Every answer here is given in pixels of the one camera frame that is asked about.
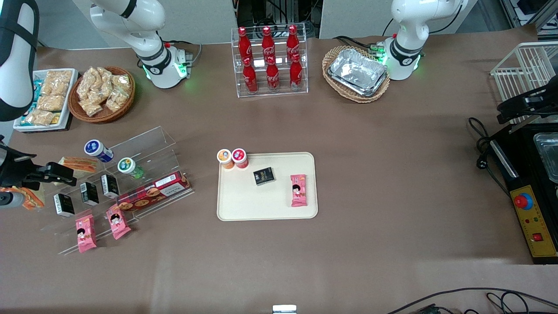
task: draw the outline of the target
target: foil container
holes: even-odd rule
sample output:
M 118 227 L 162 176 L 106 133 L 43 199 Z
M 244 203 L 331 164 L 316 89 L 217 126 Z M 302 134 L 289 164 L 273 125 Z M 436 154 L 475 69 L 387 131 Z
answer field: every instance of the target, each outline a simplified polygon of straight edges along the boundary
M 328 68 L 328 74 L 361 96 L 371 97 L 387 77 L 387 68 L 355 49 L 342 50 Z

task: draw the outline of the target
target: coca-cola bottle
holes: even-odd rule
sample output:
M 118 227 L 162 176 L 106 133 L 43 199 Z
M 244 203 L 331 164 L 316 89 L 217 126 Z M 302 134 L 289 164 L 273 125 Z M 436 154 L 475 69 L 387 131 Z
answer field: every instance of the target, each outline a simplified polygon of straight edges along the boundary
M 302 65 L 300 65 L 300 54 L 292 56 L 291 64 L 291 89 L 298 91 L 302 88 Z
M 240 52 L 242 62 L 244 62 L 245 59 L 248 59 L 250 60 L 250 62 L 252 62 L 252 44 L 250 43 L 250 39 L 246 37 L 246 28 L 242 26 L 239 27 L 238 35 L 240 36 L 238 40 L 238 51 Z
M 255 94 L 258 92 L 258 82 L 256 81 L 256 71 L 252 67 L 252 62 L 250 59 L 246 58 L 242 60 L 244 63 L 244 70 L 242 74 L 244 75 L 244 82 L 248 88 L 248 94 Z
M 270 89 L 270 93 L 277 93 L 279 91 L 279 69 L 275 65 L 275 57 L 269 58 L 270 64 L 267 65 L 267 86 Z
M 271 28 L 269 26 L 263 27 L 262 49 L 263 60 L 266 64 L 270 65 L 271 60 L 273 60 L 273 64 L 275 64 L 275 42 L 273 38 L 271 38 Z
M 287 62 L 292 62 L 292 56 L 299 54 L 299 38 L 296 36 L 296 25 L 288 27 Z

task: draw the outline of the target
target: red emergency stop button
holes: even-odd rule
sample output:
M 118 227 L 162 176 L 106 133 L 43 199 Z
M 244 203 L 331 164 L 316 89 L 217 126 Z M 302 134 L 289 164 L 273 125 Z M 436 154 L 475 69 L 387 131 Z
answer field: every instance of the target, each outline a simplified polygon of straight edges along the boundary
M 514 197 L 513 203 L 524 210 L 530 210 L 533 207 L 533 199 L 527 193 L 521 193 Z

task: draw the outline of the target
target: white tray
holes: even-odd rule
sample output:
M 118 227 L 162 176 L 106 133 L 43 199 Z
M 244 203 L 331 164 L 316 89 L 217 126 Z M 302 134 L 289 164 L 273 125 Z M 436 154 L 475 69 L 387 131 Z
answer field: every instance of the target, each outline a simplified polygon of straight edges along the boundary
M 217 216 L 222 221 L 310 219 L 318 214 L 316 170 L 310 153 L 248 154 L 248 167 L 219 165 Z M 271 167 L 274 182 L 256 186 L 254 171 Z M 291 207 L 291 174 L 306 174 L 308 206 Z
M 68 98 L 70 97 L 70 90 L 72 86 L 74 86 L 75 82 L 78 80 L 78 71 L 76 69 L 50 69 L 50 70 L 37 70 L 33 71 L 33 77 L 38 77 L 40 79 L 46 78 L 46 73 L 48 71 L 64 71 L 70 70 L 71 71 L 71 78 L 70 83 L 68 84 L 68 91 L 66 92 L 66 98 L 64 99 L 64 106 L 62 107 L 62 111 L 60 112 L 60 119 L 58 123 L 51 124 L 49 126 L 42 126 L 42 125 L 29 125 L 29 126 L 21 126 L 20 125 L 20 118 L 17 118 L 13 122 L 13 129 L 19 132 L 36 132 L 36 131 L 54 131 L 54 130 L 61 130 L 66 127 L 66 123 L 68 122 L 68 118 L 70 116 L 70 110 L 68 109 Z

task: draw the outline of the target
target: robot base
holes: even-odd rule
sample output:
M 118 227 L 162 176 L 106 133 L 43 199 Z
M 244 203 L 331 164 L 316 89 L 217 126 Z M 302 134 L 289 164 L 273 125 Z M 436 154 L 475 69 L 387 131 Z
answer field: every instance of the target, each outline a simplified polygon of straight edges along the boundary
M 161 74 L 149 73 L 144 67 L 148 79 L 159 88 L 174 87 L 188 75 L 184 50 L 173 46 L 167 49 L 171 53 L 171 62 L 163 69 Z
M 415 65 L 419 62 L 420 58 L 416 58 L 414 61 L 410 58 L 405 59 L 403 60 L 403 63 L 405 64 L 406 60 L 409 60 L 409 63 L 407 65 L 401 65 L 399 60 L 397 60 L 390 52 L 389 46 L 391 45 L 392 41 L 393 38 L 388 38 L 384 42 L 386 52 L 385 64 L 387 66 L 389 78 L 393 80 L 404 80 L 411 76 L 411 73 L 413 73 L 413 71 L 415 70 Z

